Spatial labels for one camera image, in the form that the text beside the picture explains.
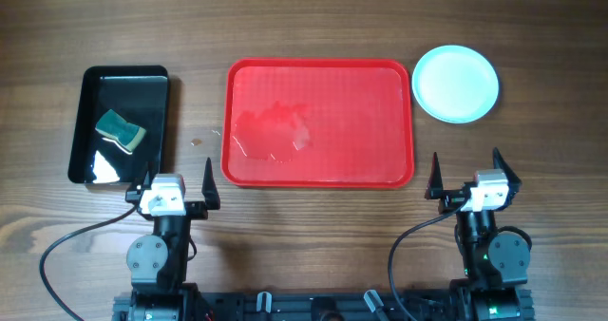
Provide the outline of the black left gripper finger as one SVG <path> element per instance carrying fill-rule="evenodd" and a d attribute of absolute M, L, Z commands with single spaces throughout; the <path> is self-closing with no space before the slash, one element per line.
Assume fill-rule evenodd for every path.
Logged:
<path fill-rule="evenodd" d="M 219 191 L 215 183 L 213 167 L 210 158 L 207 158 L 205 162 L 201 193 L 204 197 L 204 202 L 207 210 L 220 209 Z"/>
<path fill-rule="evenodd" d="M 141 193 L 144 188 L 150 184 L 150 175 L 153 170 L 153 164 L 147 161 L 141 169 L 137 171 L 134 179 L 127 188 L 128 193 Z"/>

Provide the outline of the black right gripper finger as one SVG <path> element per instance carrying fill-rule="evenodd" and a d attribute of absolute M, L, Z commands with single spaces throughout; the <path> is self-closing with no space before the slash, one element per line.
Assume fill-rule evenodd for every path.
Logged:
<path fill-rule="evenodd" d="M 501 169 L 506 176 L 510 188 L 520 188 L 522 185 L 521 179 L 515 174 L 511 167 L 504 160 L 502 154 L 497 147 L 493 148 L 492 152 L 493 166 L 495 169 Z"/>
<path fill-rule="evenodd" d="M 436 152 L 433 153 L 430 175 L 427 182 L 425 199 L 440 199 L 444 195 L 441 167 Z"/>

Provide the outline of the green yellow sponge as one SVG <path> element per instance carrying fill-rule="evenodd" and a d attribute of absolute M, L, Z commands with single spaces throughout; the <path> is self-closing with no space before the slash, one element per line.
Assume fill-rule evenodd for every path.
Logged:
<path fill-rule="evenodd" d="M 127 154 L 132 154 L 146 135 L 143 127 L 128 122 L 112 109 L 97 121 L 95 130 L 104 141 L 113 142 Z"/>

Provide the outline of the light blue plate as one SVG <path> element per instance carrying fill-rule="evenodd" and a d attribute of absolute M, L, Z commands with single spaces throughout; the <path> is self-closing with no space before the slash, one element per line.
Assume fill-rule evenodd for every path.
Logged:
<path fill-rule="evenodd" d="M 431 117 L 445 123 L 472 123 L 496 104 L 500 80 L 494 66 L 476 50 L 445 45 L 436 47 L 416 64 L 412 93 Z"/>

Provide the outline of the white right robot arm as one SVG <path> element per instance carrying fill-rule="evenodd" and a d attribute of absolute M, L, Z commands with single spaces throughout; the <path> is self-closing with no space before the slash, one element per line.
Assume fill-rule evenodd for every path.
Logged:
<path fill-rule="evenodd" d="M 499 227 L 495 214 L 506 209 L 522 186 L 521 179 L 493 150 L 493 167 L 480 170 L 461 188 L 447 190 L 440 163 L 432 158 L 425 198 L 439 201 L 442 217 L 455 216 L 455 241 L 465 278 L 450 282 L 457 320 L 529 321 L 535 318 L 528 281 L 532 239 L 515 226 Z"/>

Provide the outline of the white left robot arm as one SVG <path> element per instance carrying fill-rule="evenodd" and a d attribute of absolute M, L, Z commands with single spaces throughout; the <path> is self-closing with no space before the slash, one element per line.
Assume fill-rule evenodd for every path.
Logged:
<path fill-rule="evenodd" d="M 202 201 L 184 200 L 180 174 L 155 174 L 146 165 L 125 192 L 125 201 L 147 220 L 153 232 L 129 247 L 126 264 L 132 292 L 114 300 L 114 320 L 212 320 L 213 312 L 195 283 L 186 281 L 187 264 L 196 253 L 191 222 L 206 220 L 220 208 L 212 162 L 207 160 L 201 186 Z"/>

